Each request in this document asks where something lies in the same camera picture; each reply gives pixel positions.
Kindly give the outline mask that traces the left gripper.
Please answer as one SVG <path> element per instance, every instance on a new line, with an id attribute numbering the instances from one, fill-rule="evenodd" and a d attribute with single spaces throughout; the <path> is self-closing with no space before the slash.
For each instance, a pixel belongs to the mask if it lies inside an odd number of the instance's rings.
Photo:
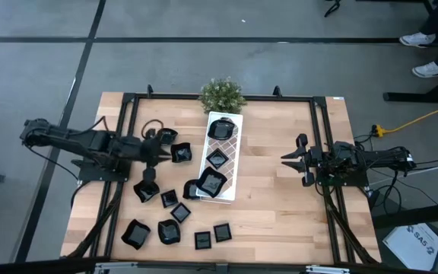
<path id="1" fill-rule="evenodd" d="M 161 148 L 160 141 L 156 138 L 156 130 L 148 129 L 141 145 L 141 156 L 144 158 L 146 168 L 143 171 L 143 180 L 146 183 L 153 183 L 156 178 L 154 167 L 160 163 L 172 161 L 171 153 Z"/>

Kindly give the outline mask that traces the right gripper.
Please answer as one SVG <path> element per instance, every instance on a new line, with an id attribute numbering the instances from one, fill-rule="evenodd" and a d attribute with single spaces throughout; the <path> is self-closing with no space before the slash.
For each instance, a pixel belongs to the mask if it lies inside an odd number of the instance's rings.
<path id="1" fill-rule="evenodd" d="M 296 159 L 301 157 L 302 160 L 299 161 L 282 161 L 281 163 L 287 167 L 293 168 L 298 173 L 304 172 L 304 177 L 302 179 L 303 186 L 312 186 L 316 183 L 314 173 L 309 169 L 311 167 L 317 168 L 322 161 L 322 148 L 319 146 L 311 146 L 309 149 L 306 148 L 308 145 L 307 135 L 300 133 L 296 139 L 297 149 L 294 152 L 281 156 L 281 159 Z"/>

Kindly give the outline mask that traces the black rounded plate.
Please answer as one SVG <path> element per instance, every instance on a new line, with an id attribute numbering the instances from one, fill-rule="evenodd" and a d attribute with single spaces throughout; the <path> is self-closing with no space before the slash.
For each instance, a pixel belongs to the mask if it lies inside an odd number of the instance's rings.
<path id="1" fill-rule="evenodd" d="M 159 221 L 157 224 L 157 231 L 160 241 L 163 244 L 170 245 L 179 243 L 181 240 L 180 227 L 177 221 L 167 219 Z"/>
<path id="2" fill-rule="evenodd" d="M 210 126 L 207 136 L 218 141 L 225 141 L 233 136 L 236 124 L 226 118 L 215 120 Z"/>

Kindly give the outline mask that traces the green artificial potted plant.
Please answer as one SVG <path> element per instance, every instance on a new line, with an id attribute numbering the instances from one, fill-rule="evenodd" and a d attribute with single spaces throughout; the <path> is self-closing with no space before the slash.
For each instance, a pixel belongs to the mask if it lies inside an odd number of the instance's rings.
<path id="1" fill-rule="evenodd" d="M 242 87 L 228 78 L 212 78 L 201 88 L 198 100 L 204 113 L 210 112 L 239 114 L 247 105 L 241 93 Z"/>

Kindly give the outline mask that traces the white paper sign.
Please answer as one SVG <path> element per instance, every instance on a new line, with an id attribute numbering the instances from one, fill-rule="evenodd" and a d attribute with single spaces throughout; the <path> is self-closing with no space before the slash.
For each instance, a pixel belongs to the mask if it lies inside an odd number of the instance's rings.
<path id="1" fill-rule="evenodd" d="M 425 223 L 394 228 L 382 242 L 409 269 L 431 270 L 438 251 L 438 236 Z"/>

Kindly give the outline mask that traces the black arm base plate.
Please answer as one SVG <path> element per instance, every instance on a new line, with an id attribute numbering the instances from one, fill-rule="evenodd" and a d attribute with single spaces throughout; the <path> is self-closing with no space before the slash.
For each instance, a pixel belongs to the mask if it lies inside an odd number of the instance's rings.
<path id="1" fill-rule="evenodd" d="M 111 160 L 105 164 L 98 164 L 84 158 L 71 162 L 80 169 L 78 179 L 82 181 L 127 181 L 131 170 L 131 162 L 125 160 Z"/>
<path id="2" fill-rule="evenodd" d="M 368 185 L 365 171 L 320 171 L 317 174 L 317 182 L 322 186 L 360 186 Z"/>

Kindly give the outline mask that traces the silver metal bracket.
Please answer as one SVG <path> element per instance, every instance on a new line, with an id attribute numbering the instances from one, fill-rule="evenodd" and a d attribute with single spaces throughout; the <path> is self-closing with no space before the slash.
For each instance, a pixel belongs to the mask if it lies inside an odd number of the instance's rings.
<path id="1" fill-rule="evenodd" d="M 110 274 L 111 270 L 137 268 L 137 262 L 107 262 L 97 263 L 94 267 L 93 274 Z"/>
<path id="2" fill-rule="evenodd" d="M 307 266 L 306 273 L 308 273 L 308 274 L 351 274 L 349 269 L 330 267 L 330 266 L 320 266 L 320 265 Z"/>

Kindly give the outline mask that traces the black desk leg frame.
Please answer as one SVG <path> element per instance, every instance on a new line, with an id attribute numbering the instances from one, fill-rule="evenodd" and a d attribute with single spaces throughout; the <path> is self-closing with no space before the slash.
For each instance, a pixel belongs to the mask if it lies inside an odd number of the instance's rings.
<path id="1" fill-rule="evenodd" d="M 385 92 L 382 98 L 387 102 L 438 104 L 438 85 L 426 93 Z"/>

